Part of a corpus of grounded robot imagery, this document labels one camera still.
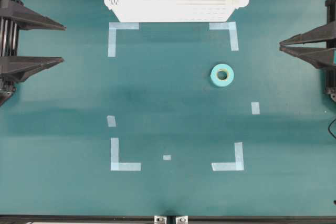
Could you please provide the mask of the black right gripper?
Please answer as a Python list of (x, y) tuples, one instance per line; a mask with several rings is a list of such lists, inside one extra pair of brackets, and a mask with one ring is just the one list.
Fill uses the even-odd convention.
[[(335, 95), (335, 0), (326, 0), (327, 24), (281, 41), (279, 50), (325, 70), (325, 92)], [(327, 48), (287, 47), (287, 45), (326, 42)]]

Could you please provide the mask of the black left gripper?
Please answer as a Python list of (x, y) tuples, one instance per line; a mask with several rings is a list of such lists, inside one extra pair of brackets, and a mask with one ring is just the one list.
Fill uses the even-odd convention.
[(19, 29), (66, 30), (66, 27), (17, 0), (1, 0), (1, 104), (16, 91), (15, 83), (64, 62), (62, 57), (17, 56)]

